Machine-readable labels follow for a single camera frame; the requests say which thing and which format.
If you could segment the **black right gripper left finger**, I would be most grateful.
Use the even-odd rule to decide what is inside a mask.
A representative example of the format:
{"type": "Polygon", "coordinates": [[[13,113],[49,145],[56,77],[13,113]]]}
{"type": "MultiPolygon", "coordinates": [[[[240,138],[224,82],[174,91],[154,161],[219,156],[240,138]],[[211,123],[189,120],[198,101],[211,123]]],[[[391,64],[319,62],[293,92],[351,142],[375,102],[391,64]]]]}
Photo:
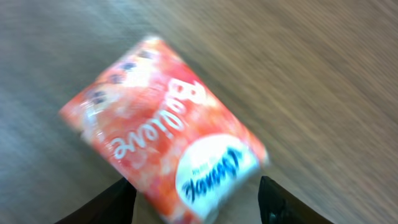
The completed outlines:
{"type": "Polygon", "coordinates": [[[137,190],[125,178],[55,224],[131,224],[137,190]]]}

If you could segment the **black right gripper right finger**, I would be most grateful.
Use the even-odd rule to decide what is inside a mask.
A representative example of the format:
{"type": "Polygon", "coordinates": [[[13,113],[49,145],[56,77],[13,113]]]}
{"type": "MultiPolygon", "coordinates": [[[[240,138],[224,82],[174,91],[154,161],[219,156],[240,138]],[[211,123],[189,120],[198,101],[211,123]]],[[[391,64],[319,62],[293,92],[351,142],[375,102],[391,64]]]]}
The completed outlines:
{"type": "Polygon", "coordinates": [[[268,176],[258,191],[262,224],[333,224],[268,176]]]}

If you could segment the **small red white packet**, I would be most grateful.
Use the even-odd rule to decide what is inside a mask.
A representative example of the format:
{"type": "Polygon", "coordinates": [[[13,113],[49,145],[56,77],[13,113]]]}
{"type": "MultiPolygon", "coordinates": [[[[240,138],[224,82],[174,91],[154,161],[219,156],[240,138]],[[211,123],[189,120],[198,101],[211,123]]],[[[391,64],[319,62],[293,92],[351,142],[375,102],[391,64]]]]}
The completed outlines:
{"type": "Polygon", "coordinates": [[[61,110],[167,223],[212,223],[269,162],[260,140],[157,36],[147,36],[61,110]]]}

